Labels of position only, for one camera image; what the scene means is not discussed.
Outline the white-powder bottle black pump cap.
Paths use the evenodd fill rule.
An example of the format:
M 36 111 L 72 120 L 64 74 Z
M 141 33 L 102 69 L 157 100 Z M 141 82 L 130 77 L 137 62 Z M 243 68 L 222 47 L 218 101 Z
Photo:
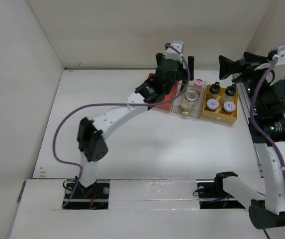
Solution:
M 219 102 L 223 105 L 226 101 L 232 101 L 237 93 L 236 84 L 232 84 L 225 88 L 224 93 L 221 95 Z

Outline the dark sauce jar white lid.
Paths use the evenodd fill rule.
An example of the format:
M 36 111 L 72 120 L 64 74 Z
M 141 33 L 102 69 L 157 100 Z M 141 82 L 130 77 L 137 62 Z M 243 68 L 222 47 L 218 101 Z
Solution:
M 236 105 L 232 101 L 226 101 L 223 104 L 222 112 L 226 115 L 231 115 L 236 110 Z

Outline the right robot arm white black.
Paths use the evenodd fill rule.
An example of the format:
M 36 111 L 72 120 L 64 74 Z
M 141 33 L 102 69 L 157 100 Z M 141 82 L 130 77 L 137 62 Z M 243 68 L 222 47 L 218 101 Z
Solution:
M 219 77 L 242 85 L 248 97 L 248 126 L 261 163 L 265 194 L 257 193 L 234 172 L 215 176 L 213 190 L 218 196 L 233 196 L 248 211 L 259 230 L 285 227 L 285 78 L 275 83 L 267 76 L 285 64 L 285 53 L 272 50 L 263 57 L 245 52 L 240 60 L 219 56 Z

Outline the pink cap spice bottle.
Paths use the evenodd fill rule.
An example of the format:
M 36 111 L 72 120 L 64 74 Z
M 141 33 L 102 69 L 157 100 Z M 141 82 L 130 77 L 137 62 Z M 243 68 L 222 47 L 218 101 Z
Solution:
M 194 82 L 193 90 L 197 92 L 198 95 L 201 94 L 203 84 L 204 82 L 201 79 L 196 79 Z

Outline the brown-spice bottle black pump cap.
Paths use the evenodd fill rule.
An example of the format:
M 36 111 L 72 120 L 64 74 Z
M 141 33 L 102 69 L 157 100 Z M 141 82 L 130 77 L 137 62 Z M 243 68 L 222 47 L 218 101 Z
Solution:
M 214 84 L 210 85 L 206 92 L 205 100 L 208 101 L 210 99 L 217 99 L 219 93 L 221 91 L 221 86 L 219 82 L 215 82 Z

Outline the large glass jar metal lid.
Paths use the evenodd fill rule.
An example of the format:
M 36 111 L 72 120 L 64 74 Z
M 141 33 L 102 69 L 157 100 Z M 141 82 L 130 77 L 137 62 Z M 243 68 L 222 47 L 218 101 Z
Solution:
M 187 91 L 180 100 L 180 106 L 183 111 L 190 111 L 193 106 L 198 102 L 198 93 L 196 91 Z

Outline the pink sauce jar white lid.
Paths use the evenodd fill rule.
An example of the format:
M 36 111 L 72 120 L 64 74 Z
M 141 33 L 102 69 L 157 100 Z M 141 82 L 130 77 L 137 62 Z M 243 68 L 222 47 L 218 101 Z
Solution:
M 219 101 L 218 100 L 216 100 L 216 99 L 207 100 L 205 108 L 208 111 L 214 112 L 218 109 L 218 107 L 219 107 Z

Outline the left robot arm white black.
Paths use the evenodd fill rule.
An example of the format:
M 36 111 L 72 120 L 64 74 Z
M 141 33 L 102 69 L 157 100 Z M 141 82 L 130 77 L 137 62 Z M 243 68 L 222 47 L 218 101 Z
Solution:
M 95 119 L 83 118 L 80 121 L 77 141 L 83 170 L 77 192 L 82 197 L 89 198 L 95 191 L 98 161 L 108 153 L 108 137 L 133 117 L 163 102 L 176 82 L 186 84 L 188 80 L 194 79 L 193 56 L 188 56 L 186 69 L 183 68 L 180 55 L 172 49 L 167 49 L 165 54 L 158 53 L 156 60 L 154 75 L 137 87 L 123 106 L 114 107 Z

